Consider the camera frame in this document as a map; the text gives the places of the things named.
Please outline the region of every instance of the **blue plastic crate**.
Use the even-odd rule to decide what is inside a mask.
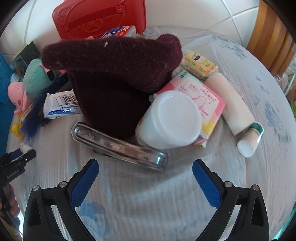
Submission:
[[[0,54],[0,156],[6,152],[7,139],[15,105],[7,95],[12,69]]]

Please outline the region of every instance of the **white tile wall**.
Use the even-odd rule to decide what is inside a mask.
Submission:
[[[244,47],[248,45],[248,42],[252,35],[258,15],[258,10],[259,7],[251,8],[244,12],[240,12],[239,14],[236,14],[232,17]]]
[[[29,0],[0,37],[0,53],[10,62],[26,43],[42,51],[60,40],[53,9],[64,0]],[[186,26],[215,31],[247,46],[259,0],[146,0],[147,25]]]
[[[209,28],[209,30],[216,33],[223,34],[228,38],[234,40],[238,44],[242,45],[242,40],[239,36],[238,31],[236,30],[235,24],[231,17]]]

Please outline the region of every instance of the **yellow toy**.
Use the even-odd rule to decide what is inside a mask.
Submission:
[[[18,139],[21,139],[21,140],[24,138],[24,134],[20,133],[20,129],[22,127],[22,123],[20,122],[22,115],[23,113],[17,115],[18,122],[11,126],[12,134],[14,134]]]

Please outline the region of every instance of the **peppa pig toy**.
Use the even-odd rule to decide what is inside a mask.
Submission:
[[[18,107],[15,115],[25,112],[41,91],[49,87],[56,77],[52,70],[45,69],[40,59],[34,59],[28,65],[23,82],[11,82],[8,97]]]

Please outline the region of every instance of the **white jar lid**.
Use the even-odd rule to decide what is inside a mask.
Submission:
[[[174,146],[192,144],[202,128],[198,106],[186,94],[166,91],[152,105],[152,116],[159,134]]]

